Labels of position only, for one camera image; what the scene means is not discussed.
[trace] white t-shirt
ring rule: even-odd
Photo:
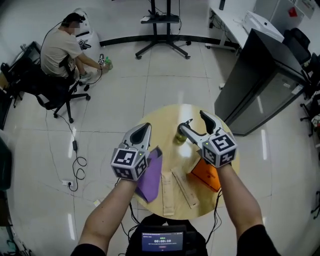
[[[54,28],[46,36],[41,49],[41,68],[47,75],[54,77],[68,77],[66,68],[59,67],[60,62],[67,56],[70,70],[75,68],[74,58],[78,57],[82,50],[74,35]]]

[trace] black refrigerator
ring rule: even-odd
[[[234,135],[246,136],[293,102],[306,84],[289,48],[252,29],[214,103],[215,114]]]

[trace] orange box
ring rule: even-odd
[[[220,181],[218,177],[218,172],[215,167],[211,164],[206,164],[203,158],[196,164],[196,166],[191,171],[194,177],[197,177],[203,184],[214,192],[218,192],[220,189]]]

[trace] black baseboard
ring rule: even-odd
[[[161,40],[161,41],[167,39],[166,34],[159,34],[157,37],[158,37],[158,40]],[[153,38],[154,38],[153,34],[121,37],[121,38],[101,41],[100,46],[110,46],[115,44],[138,42],[138,41],[152,41]],[[202,36],[193,36],[193,35],[174,35],[174,41],[192,41],[192,42],[214,44],[214,45],[218,45],[220,43],[220,39],[202,37]],[[239,48],[239,44],[235,42],[226,41],[224,45],[233,47],[235,49]]]

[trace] tiled floor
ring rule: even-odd
[[[5,131],[13,139],[14,171],[8,191],[14,230],[35,255],[70,255],[81,235],[85,220],[114,187],[111,154],[123,133],[146,114],[177,103],[197,105],[214,112],[219,95],[236,58],[222,49],[207,49],[193,42],[183,46],[191,56],[184,59],[166,45],[157,45],[136,60],[134,53],[147,42],[111,45],[101,49],[114,68],[88,92],[91,101],[74,100],[71,125],[78,140],[79,155],[87,159],[85,180],[72,193],[60,180],[73,180],[72,136],[67,124],[54,119],[36,98],[25,94],[11,108]],[[247,137],[237,137],[240,153],[239,176],[258,200],[263,220],[282,255],[309,256],[320,244],[320,218],[310,214],[320,189],[318,153],[297,99],[278,116]],[[67,117],[66,110],[61,115]],[[142,220],[150,212],[132,199],[134,214]],[[227,210],[218,208],[222,225],[207,245],[212,256],[236,255],[236,234]],[[192,220],[208,237],[213,213]],[[130,212],[123,225],[134,222]],[[124,253],[128,240],[119,228],[108,255]]]

